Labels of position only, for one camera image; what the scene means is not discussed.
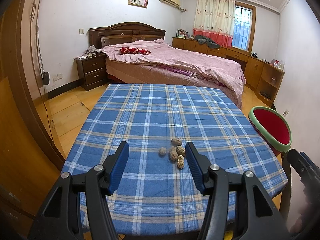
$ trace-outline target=silver bolt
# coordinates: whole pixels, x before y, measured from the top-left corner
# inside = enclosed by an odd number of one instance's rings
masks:
[[[96,165],[95,167],[94,167],[94,170],[95,171],[102,171],[103,170],[103,166],[102,165]]]
[[[252,178],[252,177],[253,177],[253,172],[252,172],[252,171],[246,171],[246,172],[245,172],[245,175],[246,175],[248,178]]]
[[[211,164],[210,165],[210,169],[213,170],[213,171],[218,171],[220,169],[220,167],[217,164]]]
[[[61,178],[66,179],[67,177],[69,177],[69,173],[68,172],[63,172],[61,174]]]

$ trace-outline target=blue plaid tablecloth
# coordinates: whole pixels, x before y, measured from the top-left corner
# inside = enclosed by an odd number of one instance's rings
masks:
[[[62,171],[87,172],[113,154],[121,141],[130,154],[119,188],[107,197],[119,234],[162,235],[199,230],[208,197],[193,182],[188,163],[177,168],[168,155],[171,138],[192,141],[229,172],[253,171],[272,197],[287,183],[273,152],[236,105],[212,88],[159,84],[109,85],[85,121]],[[89,227],[85,194],[81,218]],[[228,220],[234,219],[230,193]]]

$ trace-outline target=nightstand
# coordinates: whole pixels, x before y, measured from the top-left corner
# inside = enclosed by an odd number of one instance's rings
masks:
[[[83,59],[75,58],[81,86],[91,90],[107,83],[106,55],[101,54]]]

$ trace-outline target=floral curtain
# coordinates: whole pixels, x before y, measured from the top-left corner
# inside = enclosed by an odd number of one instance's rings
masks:
[[[231,47],[235,13],[235,0],[198,0],[193,34],[209,37],[220,46]]]

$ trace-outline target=electrical outlet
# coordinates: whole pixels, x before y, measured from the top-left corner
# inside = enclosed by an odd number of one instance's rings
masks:
[[[287,114],[288,114],[288,112],[289,112],[289,110],[288,109],[286,109],[284,112],[283,112],[283,117],[286,117],[287,116]]]

